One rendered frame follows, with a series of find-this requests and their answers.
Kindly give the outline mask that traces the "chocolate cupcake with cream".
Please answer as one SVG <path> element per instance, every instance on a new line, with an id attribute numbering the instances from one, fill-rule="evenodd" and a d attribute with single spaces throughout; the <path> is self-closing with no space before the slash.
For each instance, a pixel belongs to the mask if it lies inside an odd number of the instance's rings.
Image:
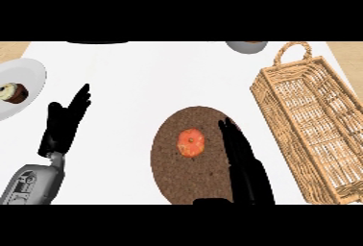
<path id="1" fill-rule="evenodd" d="M 28 90 L 22 84 L 7 83 L 0 86 L 0 100 L 19 104 L 28 97 Z"/>

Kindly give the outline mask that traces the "white plate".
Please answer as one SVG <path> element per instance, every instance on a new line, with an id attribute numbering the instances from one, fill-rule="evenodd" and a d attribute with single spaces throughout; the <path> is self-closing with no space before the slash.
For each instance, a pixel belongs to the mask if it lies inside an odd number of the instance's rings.
<path id="1" fill-rule="evenodd" d="M 0 100 L 0 121 L 19 113 L 36 98 L 47 79 L 44 65 L 32 59 L 16 59 L 0 63 L 0 86 L 7 83 L 22 84 L 28 97 L 19 104 Z"/>

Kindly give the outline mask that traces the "orange squash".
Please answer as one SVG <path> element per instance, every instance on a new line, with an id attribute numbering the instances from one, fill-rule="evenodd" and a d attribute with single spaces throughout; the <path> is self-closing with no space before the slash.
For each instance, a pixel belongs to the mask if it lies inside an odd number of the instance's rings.
<path id="1" fill-rule="evenodd" d="M 177 137 L 177 150 L 183 157 L 193 158 L 203 151 L 203 134 L 199 129 L 183 130 Z"/>

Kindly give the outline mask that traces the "brown oval placemat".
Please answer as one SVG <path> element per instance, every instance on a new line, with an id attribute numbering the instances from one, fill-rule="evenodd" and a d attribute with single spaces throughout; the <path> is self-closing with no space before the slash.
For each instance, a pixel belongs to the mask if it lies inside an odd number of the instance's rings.
<path id="1" fill-rule="evenodd" d="M 233 200 L 228 159 L 218 121 L 227 115 L 208 107 L 188 107 L 162 123 L 152 145 L 153 178 L 166 201 L 190 205 L 197 198 Z M 203 135 L 203 151 L 188 158 L 180 154 L 177 139 L 187 129 Z"/>

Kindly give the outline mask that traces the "grey bowl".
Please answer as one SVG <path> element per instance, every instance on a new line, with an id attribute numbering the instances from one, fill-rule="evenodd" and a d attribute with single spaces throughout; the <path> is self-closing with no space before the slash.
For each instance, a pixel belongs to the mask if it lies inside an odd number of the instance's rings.
<path id="1" fill-rule="evenodd" d="M 267 46 L 265 41 L 227 41 L 228 47 L 240 54 L 256 54 Z"/>

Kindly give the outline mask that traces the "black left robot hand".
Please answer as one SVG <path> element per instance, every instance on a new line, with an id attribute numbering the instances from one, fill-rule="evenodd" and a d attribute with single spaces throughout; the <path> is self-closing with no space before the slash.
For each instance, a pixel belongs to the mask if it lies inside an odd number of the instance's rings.
<path id="1" fill-rule="evenodd" d="M 90 85 L 84 84 L 67 107 L 59 102 L 48 104 L 47 128 L 38 148 L 41 157 L 47 158 L 53 152 L 65 155 L 69 151 L 78 125 L 91 104 L 90 98 Z"/>

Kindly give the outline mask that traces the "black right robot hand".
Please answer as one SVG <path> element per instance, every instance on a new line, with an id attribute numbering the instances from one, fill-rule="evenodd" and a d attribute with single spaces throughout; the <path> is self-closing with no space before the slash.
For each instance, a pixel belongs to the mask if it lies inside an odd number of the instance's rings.
<path id="1" fill-rule="evenodd" d="M 224 149 L 228 158 L 228 171 L 233 200 L 197 198 L 194 205 L 273 206 L 273 189 L 262 163 L 256 160 L 249 142 L 230 118 L 218 121 Z"/>

